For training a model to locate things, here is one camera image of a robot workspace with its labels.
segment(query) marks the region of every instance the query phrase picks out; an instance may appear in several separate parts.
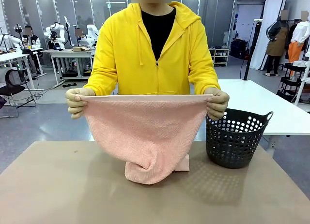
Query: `neck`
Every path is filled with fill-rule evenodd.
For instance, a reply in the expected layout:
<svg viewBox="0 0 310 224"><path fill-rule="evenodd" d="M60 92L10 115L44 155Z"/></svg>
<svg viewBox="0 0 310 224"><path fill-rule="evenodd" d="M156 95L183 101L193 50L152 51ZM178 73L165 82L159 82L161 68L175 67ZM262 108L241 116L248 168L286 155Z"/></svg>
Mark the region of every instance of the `neck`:
<svg viewBox="0 0 310 224"><path fill-rule="evenodd" d="M141 3L140 7L144 12L155 16L167 15L173 10L171 6L165 3Z"/></svg>

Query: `towel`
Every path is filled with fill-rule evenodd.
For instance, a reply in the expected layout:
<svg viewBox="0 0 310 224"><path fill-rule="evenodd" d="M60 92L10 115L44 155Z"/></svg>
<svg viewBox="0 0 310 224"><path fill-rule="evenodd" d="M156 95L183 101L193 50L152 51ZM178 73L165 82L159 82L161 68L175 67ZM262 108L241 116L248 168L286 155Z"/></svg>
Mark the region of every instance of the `towel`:
<svg viewBox="0 0 310 224"><path fill-rule="evenodd" d="M188 151L206 116L210 95L80 96L95 141L126 161L125 177L154 184L188 171Z"/></svg>

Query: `black plastic basket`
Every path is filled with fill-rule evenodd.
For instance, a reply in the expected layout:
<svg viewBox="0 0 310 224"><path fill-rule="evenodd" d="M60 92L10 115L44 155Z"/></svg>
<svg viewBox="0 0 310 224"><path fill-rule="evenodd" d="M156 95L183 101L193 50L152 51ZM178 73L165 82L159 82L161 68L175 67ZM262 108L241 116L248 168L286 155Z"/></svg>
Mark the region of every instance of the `black plastic basket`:
<svg viewBox="0 0 310 224"><path fill-rule="evenodd" d="M263 136L273 112L265 116L227 109L219 121L206 117L207 154L226 168L247 166Z"/></svg>

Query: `orange pants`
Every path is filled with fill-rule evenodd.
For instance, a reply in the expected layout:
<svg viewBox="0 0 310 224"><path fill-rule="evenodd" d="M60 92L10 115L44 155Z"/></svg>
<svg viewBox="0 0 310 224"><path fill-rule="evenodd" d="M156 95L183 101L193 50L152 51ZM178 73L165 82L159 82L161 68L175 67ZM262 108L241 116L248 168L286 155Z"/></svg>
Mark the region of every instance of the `orange pants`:
<svg viewBox="0 0 310 224"><path fill-rule="evenodd" d="M304 44L298 46L298 42L292 42L289 46L289 63L298 61L301 53L301 49Z"/></svg>

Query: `box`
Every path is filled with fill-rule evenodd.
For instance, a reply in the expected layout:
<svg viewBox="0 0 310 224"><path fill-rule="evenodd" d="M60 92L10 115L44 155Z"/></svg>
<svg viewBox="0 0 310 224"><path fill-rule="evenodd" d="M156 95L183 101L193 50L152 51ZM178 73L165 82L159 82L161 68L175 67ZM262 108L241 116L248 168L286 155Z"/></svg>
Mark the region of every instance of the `box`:
<svg viewBox="0 0 310 224"><path fill-rule="evenodd" d="M73 51L90 51L90 48L85 46L74 46Z"/></svg>

